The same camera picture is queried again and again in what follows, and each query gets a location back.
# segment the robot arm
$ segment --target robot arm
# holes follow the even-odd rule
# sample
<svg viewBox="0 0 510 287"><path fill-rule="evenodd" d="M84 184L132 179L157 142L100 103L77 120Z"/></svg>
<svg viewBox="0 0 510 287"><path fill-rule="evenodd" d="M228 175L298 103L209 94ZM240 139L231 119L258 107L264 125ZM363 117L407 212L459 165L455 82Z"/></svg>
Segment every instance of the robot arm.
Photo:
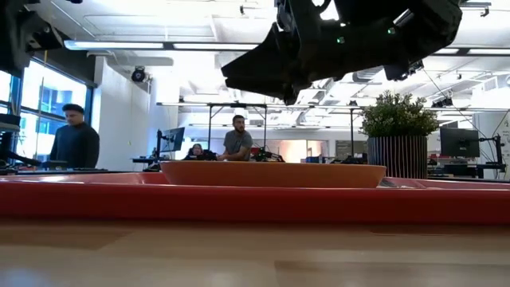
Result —
<svg viewBox="0 0 510 287"><path fill-rule="evenodd" d="M324 21L331 0L280 0L266 39L222 68L226 85L294 104L313 81L375 66L390 81L405 80L453 42L462 1L334 0L339 20Z"/></svg>

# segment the glass window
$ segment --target glass window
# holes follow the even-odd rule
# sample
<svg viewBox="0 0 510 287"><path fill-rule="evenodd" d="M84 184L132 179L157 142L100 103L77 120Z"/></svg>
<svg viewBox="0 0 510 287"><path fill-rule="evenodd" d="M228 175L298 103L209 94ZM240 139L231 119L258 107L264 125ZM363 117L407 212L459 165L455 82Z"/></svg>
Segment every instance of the glass window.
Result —
<svg viewBox="0 0 510 287"><path fill-rule="evenodd" d="M66 123L43 117L38 123L38 116L28 112L22 112L21 117L16 152L32 159L37 151L36 159L40 161L48 160L55 140L55 133L58 128L63 127Z"/></svg>
<svg viewBox="0 0 510 287"><path fill-rule="evenodd" d="M9 101L11 78L10 74L0 71L0 100Z"/></svg>
<svg viewBox="0 0 510 287"><path fill-rule="evenodd" d="M63 116L65 104L79 104L85 108L87 87L52 69L31 61L23 77L22 106Z"/></svg>

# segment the dark sweater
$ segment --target dark sweater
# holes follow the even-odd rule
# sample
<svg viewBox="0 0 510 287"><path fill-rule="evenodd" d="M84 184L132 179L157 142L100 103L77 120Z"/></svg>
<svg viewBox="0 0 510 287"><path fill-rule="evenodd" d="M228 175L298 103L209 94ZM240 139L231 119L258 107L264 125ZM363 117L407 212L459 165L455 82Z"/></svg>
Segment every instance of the dark sweater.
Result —
<svg viewBox="0 0 510 287"><path fill-rule="evenodd" d="M86 123L57 129L49 158L66 161L68 167L94 168L99 157L99 135Z"/></svg>

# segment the gray t-shirt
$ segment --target gray t-shirt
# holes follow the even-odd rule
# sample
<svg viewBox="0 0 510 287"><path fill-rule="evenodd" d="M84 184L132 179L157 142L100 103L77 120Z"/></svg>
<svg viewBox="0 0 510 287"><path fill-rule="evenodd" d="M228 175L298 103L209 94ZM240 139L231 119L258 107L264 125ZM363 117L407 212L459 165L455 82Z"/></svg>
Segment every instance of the gray t-shirt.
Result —
<svg viewBox="0 0 510 287"><path fill-rule="evenodd" d="M223 145L225 146L226 152L229 155L233 155L238 153L241 147L246 147L249 150L253 145L253 140L252 136L247 131L243 132L242 135L238 135L236 131L230 131L226 133ZM245 161L249 161L249 154L250 152L246 153Z"/></svg>

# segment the man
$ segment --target man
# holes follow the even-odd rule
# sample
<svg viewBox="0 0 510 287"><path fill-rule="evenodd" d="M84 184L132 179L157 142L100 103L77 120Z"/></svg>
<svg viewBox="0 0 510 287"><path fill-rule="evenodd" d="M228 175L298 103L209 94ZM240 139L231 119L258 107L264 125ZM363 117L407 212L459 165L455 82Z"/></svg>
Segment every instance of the man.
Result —
<svg viewBox="0 0 510 287"><path fill-rule="evenodd" d="M245 131L245 118L235 116L232 119L233 131L225 135L225 152L218 157L218 160L228 161L249 161L250 149L253 145L252 136Z"/></svg>
<svg viewBox="0 0 510 287"><path fill-rule="evenodd" d="M96 167L99 135L84 122L83 108L77 104L66 104L62 111L68 125L57 129L49 158L66 161L68 167Z"/></svg>

